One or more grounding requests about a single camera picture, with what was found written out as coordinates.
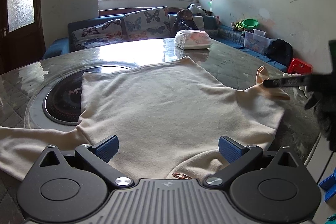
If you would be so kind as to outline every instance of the white tissue pack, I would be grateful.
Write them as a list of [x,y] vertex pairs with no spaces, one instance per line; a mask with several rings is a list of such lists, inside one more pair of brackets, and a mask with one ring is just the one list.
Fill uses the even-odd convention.
[[174,43],[183,50],[210,48],[210,37],[205,31],[182,30],[175,35]]

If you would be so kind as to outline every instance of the blue sofa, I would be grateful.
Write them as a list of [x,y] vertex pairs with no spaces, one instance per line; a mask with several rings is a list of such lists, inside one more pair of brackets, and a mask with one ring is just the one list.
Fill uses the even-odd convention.
[[[125,27],[125,22],[123,20],[123,16],[124,15],[105,16],[105,17],[98,17],[98,18],[93,18],[89,20],[69,23],[68,24],[68,37],[57,39],[48,48],[48,50],[43,55],[42,59],[59,56],[62,54],[75,51],[73,47],[73,41],[72,41],[72,34],[71,34],[72,32],[79,30],[79,29],[96,26],[96,25],[105,23],[112,19],[121,20],[122,33],[126,34],[126,27]],[[272,65],[273,67],[283,72],[287,72],[286,66],[280,63],[277,63],[264,55],[254,52],[251,49],[245,48],[244,38],[241,36],[241,32],[235,32],[231,30],[230,27],[227,27],[224,25],[217,26],[216,19],[211,16],[203,16],[203,21],[204,21],[204,28],[211,38],[223,44],[226,44],[228,46],[234,47],[240,51],[246,52],[252,56],[255,56],[256,58]]]
[[244,47],[244,37],[241,36],[241,32],[233,31],[230,27],[225,25],[218,26],[218,36],[212,37],[213,39],[226,44],[228,46],[234,47],[240,51],[243,51],[247,54],[250,54],[265,63],[270,64],[271,66],[281,70],[283,72],[287,72],[287,67],[283,64],[280,64],[272,59],[269,59],[267,56],[262,55],[258,52],[255,52],[249,48]]

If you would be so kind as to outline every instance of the embroidered logo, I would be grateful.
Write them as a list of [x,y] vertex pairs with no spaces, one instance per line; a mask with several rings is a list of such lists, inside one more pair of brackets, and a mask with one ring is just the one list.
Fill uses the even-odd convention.
[[173,173],[173,177],[177,179],[193,179],[185,174]]

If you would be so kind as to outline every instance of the wooden door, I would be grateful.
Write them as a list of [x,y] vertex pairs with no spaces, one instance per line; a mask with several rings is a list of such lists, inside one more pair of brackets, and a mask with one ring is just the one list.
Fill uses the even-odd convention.
[[41,60],[45,45],[40,0],[0,0],[0,27],[2,72]]

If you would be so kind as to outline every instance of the red stool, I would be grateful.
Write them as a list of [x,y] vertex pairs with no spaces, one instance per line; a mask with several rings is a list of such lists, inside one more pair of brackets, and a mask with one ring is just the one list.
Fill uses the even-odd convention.
[[289,65],[287,73],[299,73],[301,75],[310,74],[313,72],[313,68],[314,67],[312,65],[302,61],[301,59],[293,58],[292,62]]

